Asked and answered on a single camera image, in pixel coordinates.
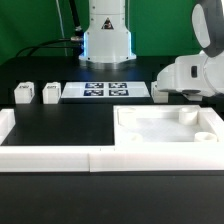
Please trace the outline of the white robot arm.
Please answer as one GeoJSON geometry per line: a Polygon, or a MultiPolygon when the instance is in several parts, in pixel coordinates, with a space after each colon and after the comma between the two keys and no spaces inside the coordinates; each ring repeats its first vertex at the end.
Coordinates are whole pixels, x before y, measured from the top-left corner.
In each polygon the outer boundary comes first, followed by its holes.
{"type": "MultiPolygon", "coordinates": [[[[89,0],[89,12],[81,64],[115,68],[134,60],[125,0],[89,0]]],[[[165,67],[151,84],[154,92],[177,92],[194,100],[224,94],[224,0],[196,0],[191,23],[200,53],[180,56],[165,67]]]]}

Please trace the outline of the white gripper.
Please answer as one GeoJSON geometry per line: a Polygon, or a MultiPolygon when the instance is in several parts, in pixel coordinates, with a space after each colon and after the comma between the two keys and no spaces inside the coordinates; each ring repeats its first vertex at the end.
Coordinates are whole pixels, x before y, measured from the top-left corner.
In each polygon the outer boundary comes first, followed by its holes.
{"type": "Polygon", "coordinates": [[[224,53],[180,56],[157,76],[161,92],[212,97],[224,94],[224,53]]]}

